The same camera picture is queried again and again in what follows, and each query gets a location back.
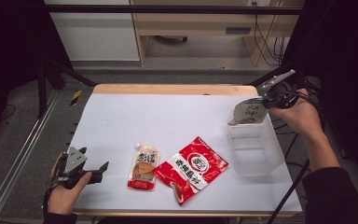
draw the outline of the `black curtain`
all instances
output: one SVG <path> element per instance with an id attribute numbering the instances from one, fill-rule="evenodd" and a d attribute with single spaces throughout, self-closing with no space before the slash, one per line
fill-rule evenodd
<path id="1" fill-rule="evenodd" d="M 53 60 L 73 69 L 49 13 L 27 11 L 25 4 L 45 3 L 0 0 L 0 115 L 9 92 L 37 79 L 42 62 Z M 59 71 L 50 72 L 61 79 Z"/>
<path id="2" fill-rule="evenodd" d="M 305 48 L 312 27 L 321 16 L 301 16 L 283 63 L 297 61 L 295 69 L 322 81 L 325 115 L 346 157 L 358 162 L 358 0 L 308 0 L 305 7 L 328 9 Z"/>

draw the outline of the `clear plastic container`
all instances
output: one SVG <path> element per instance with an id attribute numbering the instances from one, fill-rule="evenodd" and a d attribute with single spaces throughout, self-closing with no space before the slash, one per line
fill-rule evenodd
<path id="1" fill-rule="evenodd" d="M 234 168 L 239 175 L 268 175 L 284 163 L 269 116 L 262 123 L 228 126 Z"/>

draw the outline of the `white cabinet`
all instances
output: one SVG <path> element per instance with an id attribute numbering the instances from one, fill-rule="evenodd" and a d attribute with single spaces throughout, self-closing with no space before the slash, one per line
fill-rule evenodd
<path id="1" fill-rule="evenodd" d="M 45 0 L 48 4 L 128 5 L 126 0 Z M 139 61 L 130 13 L 50 13 L 71 61 Z"/>

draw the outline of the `small food pouch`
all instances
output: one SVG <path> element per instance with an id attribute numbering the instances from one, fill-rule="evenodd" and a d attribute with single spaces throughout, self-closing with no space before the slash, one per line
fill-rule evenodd
<path id="1" fill-rule="evenodd" d="M 153 170 L 155 176 L 171 187 L 176 201 L 185 201 L 208 186 L 228 163 L 200 137 Z"/>
<path id="2" fill-rule="evenodd" d="M 159 153 L 152 146 L 136 144 L 136 148 L 138 150 L 132 160 L 127 186 L 133 189 L 152 189 L 156 182 L 152 171 L 159 164 Z"/>

